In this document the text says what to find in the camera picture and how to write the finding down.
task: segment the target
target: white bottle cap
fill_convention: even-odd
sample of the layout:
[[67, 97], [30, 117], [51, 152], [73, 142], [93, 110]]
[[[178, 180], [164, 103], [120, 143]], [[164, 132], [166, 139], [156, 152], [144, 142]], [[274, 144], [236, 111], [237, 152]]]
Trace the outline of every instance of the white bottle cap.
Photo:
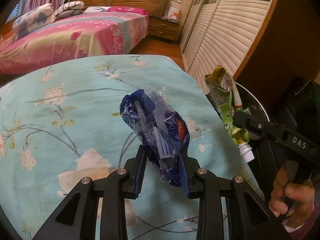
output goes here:
[[248, 163], [254, 159], [252, 148], [249, 146], [249, 144], [247, 142], [240, 144], [238, 147], [240, 150], [240, 155], [244, 158], [244, 161], [246, 163]]

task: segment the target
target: person's hand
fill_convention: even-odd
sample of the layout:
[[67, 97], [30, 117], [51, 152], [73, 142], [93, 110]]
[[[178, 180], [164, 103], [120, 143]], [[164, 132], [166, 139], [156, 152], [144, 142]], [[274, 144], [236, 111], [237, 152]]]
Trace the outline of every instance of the person's hand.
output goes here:
[[302, 225], [313, 212], [315, 189], [313, 188], [312, 182], [309, 181], [303, 185], [288, 183], [287, 171], [282, 167], [273, 182], [273, 191], [271, 192], [271, 200], [269, 202], [269, 208], [276, 217], [280, 214], [284, 215], [288, 211], [288, 206], [281, 199], [282, 196], [287, 196], [299, 203], [287, 223], [289, 227], [297, 228]]

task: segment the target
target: barcode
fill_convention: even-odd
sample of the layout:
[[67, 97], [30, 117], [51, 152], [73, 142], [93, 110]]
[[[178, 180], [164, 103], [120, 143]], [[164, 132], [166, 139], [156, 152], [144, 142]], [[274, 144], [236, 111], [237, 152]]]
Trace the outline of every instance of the barcode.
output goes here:
[[153, 133], [155, 134], [160, 159], [171, 157], [171, 149], [156, 127], [153, 128]]

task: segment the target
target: wooden nightstand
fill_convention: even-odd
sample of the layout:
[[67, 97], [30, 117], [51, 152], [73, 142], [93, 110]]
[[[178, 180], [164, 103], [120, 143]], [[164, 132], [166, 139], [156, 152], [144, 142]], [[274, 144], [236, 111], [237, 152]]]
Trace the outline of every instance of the wooden nightstand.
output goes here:
[[170, 22], [158, 17], [151, 17], [150, 19], [149, 35], [175, 41], [178, 29], [179, 23]]

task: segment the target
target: window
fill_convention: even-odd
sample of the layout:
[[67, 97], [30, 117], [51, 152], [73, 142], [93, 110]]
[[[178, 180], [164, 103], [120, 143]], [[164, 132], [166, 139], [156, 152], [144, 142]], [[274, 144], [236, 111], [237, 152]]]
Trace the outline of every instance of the window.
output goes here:
[[20, 0], [20, 2], [14, 7], [11, 14], [9, 15], [7, 22], [10, 22], [12, 19], [15, 19], [23, 14], [23, 10], [26, 6], [27, 0]]

